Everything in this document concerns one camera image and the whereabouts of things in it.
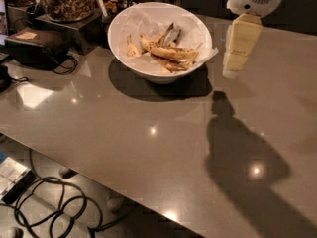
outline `glossy gray tabletop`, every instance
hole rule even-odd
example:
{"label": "glossy gray tabletop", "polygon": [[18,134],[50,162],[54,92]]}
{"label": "glossy gray tabletop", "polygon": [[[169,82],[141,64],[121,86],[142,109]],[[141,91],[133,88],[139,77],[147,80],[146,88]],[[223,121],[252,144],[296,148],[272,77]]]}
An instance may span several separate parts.
{"label": "glossy gray tabletop", "polygon": [[67,76],[8,62],[0,132],[204,237],[317,237],[317,38],[264,28],[222,77],[229,22],[202,17],[219,54],[154,85],[109,50]]}

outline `table surface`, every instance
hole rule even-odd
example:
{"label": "table surface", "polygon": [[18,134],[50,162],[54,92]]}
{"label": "table surface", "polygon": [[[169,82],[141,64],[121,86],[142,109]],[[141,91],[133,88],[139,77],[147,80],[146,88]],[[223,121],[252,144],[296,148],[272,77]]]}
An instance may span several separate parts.
{"label": "table surface", "polygon": [[222,77],[219,54],[154,85],[100,47],[71,75],[28,69],[0,94],[0,132],[204,237],[317,237],[317,37],[264,28]]}

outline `tangled cable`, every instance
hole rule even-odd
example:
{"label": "tangled cable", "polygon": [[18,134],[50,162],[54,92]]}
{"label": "tangled cable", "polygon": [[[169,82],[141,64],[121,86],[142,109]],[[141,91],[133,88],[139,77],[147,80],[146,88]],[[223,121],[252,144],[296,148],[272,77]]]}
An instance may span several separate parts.
{"label": "tangled cable", "polygon": [[[74,214],[74,216],[69,216],[69,224],[68,224],[68,227],[66,228],[66,230],[64,230],[64,232],[58,236],[58,238],[64,238],[64,237],[67,237],[67,235],[71,232],[76,220],[82,216],[82,214],[85,212],[86,210],[86,207],[87,207],[87,204],[88,202],[91,202],[92,204],[95,205],[95,207],[97,208],[98,210],[98,214],[99,214],[99,220],[98,220],[98,223],[95,227],[87,227],[87,231],[90,235],[91,238],[94,238],[95,237],[95,234],[97,232],[101,232],[101,231],[104,231],[110,227],[113,227],[114,225],[118,224],[119,222],[121,222],[123,219],[125,219],[127,216],[129,216],[135,209],[136,207],[133,207],[132,210],[130,210],[128,213],[120,216],[119,218],[117,218],[116,220],[114,221],[111,221],[111,222],[108,222],[106,224],[102,224],[103,222],[103,214],[102,214],[102,210],[101,210],[101,207],[98,205],[98,203],[85,195],[85,193],[83,192],[83,190],[71,183],[71,182],[65,182],[63,180],[61,180],[60,178],[56,178],[56,177],[45,177],[45,178],[42,178],[39,176],[39,174],[36,172],[35,168],[34,168],[34,164],[33,164],[33,161],[32,161],[32,150],[29,148],[29,156],[30,156],[30,163],[31,163],[31,170],[32,172],[34,173],[34,175],[36,176],[36,179],[30,184],[29,186],[29,189],[31,189],[31,187],[33,187],[33,189],[31,190],[31,193],[29,195],[27,195],[25,198],[24,195],[26,194],[26,192],[24,192],[23,194],[21,194],[19,196],[19,198],[17,199],[15,205],[8,205],[8,204],[4,204],[4,203],[0,203],[0,206],[6,206],[6,207],[9,207],[9,208],[12,208],[14,210],[14,217],[17,221],[17,223],[21,226],[23,226],[24,228],[27,229],[27,231],[35,238],[40,238],[36,233],[35,231],[33,230],[33,228],[35,228],[36,226],[39,226],[49,220],[51,220],[51,223],[50,223],[50,226],[49,226],[49,235],[50,235],[50,238],[54,238],[53,236],[53,228],[54,228],[54,225],[56,223],[56,221],[64,216],[66,213],[65,213],[65,209],[69,206],[70,203],[72,203],[73,201],[75,200],[79,200],[79,199],[82,199],[82,205],[80,207],[80,209],[78,210],[78,212],[76,214]],[[62,192],[61,192],[61,196],[60,196],[60,199],[59,199],[59,202],[58,202],[58,207],[57,207],[57,210],[53,213],[51,213],[50,215],[48,215],[47,217],[43,218],[42,220],[36,222],[36,223],[29,223],[28,219],[26,218],[26,216],[23,214],[21,208],[22,206],[24,205],[24,203],[31,197],[34,195],[35,191],[39,188],[39,186],[43,183],[50,183],[50,184],[57,184],[57,185],[61,185],[62,186]],[[78,196],[74,196],[72,198],[70,198],[69,200],[67,201],[64,201],[64,196],[65,196],[65,190],[67,187],[72,187],[72,188],[75,188],[79,193],[80,195]]]}

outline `bowl rim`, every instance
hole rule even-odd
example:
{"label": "bowl rim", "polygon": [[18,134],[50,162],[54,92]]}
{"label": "bowl rim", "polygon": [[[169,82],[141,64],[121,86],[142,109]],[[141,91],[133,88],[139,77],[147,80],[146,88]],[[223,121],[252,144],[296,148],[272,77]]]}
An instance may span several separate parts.
{"label": "bowl rim", "polygon": [[[112,32],[112,29],[115,27],[115,25],[117,24],[116,22],[116,19],[118,20],[119,17],[121,14],[124,15],[127,13],[127,10],[133,10],[133,9],[136,9],[136,8],[157,8],[158,6],[166,6],[166,7],[169,7],[169,8],[174,8],[174,9],[177,9],[177,10],[180,10],[180,11],[183,11],[184,13],[188,14],[188,16],[191,16],[191,17],[194,17],[195,20],[197,22],[199,22],[201,24],[201,26],[204,28],[204,30],[207,32],[207,33],[210,33],[209,30],[207,29],[206,25],[196,16],[194,15],[193,13],[185,10],[184,8],[180,7],[180,6],[177,6],[177,5],[173,5],[173,4],[168,4],[168,3],[163,3],[163,2],[145,2],[145,3],[139,3],[139,4],[136,4],[136,5],[133,5],[123,11],[121,11],[110,23],[110,26],[108,28],[108,44],[109,44],[109,47],[110,47],[110,50],[111,52],[113,53],[113,55],[116,57],[116,59],[121,62],[124,66],[126,66],[128,69],[134,71],[135,73],[137,73],[138,75],[144,75],[144,76],[147,76],[147,77],[152,77],[152,78],[160,78],[160,79],[164,79],[166,78],[166,80],[172,80],[173,78],[175,79],[178,79],[180,77],[184,77],[184,76],[187,76],[189,74],[191,74],[192,72],[194,72],[195,70],[197,70],[199,67],[201,67],[202,65],[204,65],[204,62],[197,62],[196,64],[194,64],[191,68],[189,68],[188,70],[185,70],[185,71],[180,71],[178,73],[170,73],[170,74],[154,74],[152,72],[145,72],[145,71],[141,71],[141,70],[138,70],[138,69],[135,69],[133,67],[131,67],[129,64],[126,63],[125,60],[121,59],[120,56],[116,55],[115,52],[114,52],[114,47],[113,47],[113,44],[111,42],[111,32]],[[212,38],[211,38],[211,35],[208,35],[208,40],[207,42],[210,42],[211,46],[212,46]]]}

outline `white bowl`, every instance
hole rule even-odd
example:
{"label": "white bowl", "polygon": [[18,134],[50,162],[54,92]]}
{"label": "white bowl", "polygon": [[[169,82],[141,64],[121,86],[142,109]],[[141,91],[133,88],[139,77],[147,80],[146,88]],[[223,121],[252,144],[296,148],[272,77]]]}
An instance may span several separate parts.
{"label": "white bowl", "polygon": [[[195,48],[199,51],[196,63],[187,71],[163,72],[160,65],[149,54],[139,58],[127,56],[127,36],[132,35],[134,44],[140,47],[140,34],[149,37],[163,33],[174,23],[181,28],[180,47]],[[108,30],[109,46],[115,57],[132,72],[154,83],[171,83],[189,75],[201,67],[218,51],[212,48],[212,39],[205,24],[192,13],[166,3],[141,3],[119,13]]]}

